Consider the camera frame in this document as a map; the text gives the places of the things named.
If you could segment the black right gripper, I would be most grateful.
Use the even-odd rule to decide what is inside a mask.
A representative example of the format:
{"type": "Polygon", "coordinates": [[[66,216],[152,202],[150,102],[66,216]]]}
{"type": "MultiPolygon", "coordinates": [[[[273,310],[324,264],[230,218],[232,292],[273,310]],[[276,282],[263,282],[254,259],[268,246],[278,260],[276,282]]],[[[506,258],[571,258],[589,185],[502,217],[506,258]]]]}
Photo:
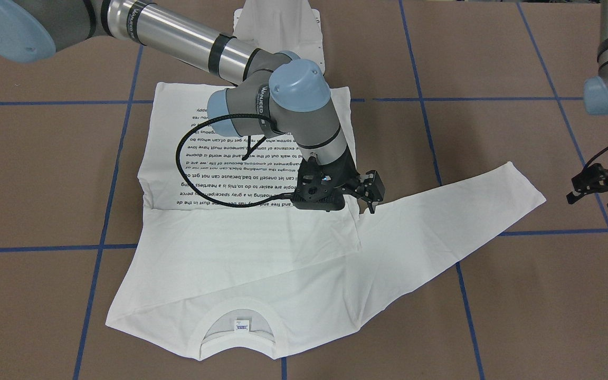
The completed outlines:
{"type": "Polygon", "coordinates": [[[384,201],[386,188],[378,171],[370,170],[364,175],[350,178],[343,186],[343,192],[358,199],[359,211],[369,209],[374,214],[376,207],[384,201]]]}

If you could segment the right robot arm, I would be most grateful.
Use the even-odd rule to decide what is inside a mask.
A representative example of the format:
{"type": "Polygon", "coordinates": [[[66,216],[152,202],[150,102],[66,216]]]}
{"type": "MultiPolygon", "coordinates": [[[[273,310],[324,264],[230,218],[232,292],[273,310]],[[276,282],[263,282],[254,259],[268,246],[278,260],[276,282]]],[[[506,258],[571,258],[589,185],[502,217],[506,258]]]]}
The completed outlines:
{"type": "Polygon", "coordinates": [[[244,207],[286,200],[300,210],[330,212],[352,196],[374,213],[384,200],[377,171],[357,172],[330,87],[311,60],[292,51],[270,53],[150,1],[0,1],[0,55],[8,60],[37,62],[101,35],[150,46],[233,84],[210,96],[209,120],[176,149],[179,174],[206,201],[237,207],[201,192],[184,171],[184,143],[207,126],[224,137],[261,135],[261,141],[290,134],[301,151],[292,192],[244,207]]]}

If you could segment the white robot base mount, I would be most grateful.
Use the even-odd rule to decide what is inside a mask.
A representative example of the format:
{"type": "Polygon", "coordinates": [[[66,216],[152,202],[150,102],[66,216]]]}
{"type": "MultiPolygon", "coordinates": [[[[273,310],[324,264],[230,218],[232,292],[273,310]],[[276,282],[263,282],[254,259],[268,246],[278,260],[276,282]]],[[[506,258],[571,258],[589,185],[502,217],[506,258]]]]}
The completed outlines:
{"type": "Polygon", "coordinates": [[[319,11],[308,1],[246,1],[234,12],[233,34],[272,53],[292,51],[325,72],[319,11]]]}

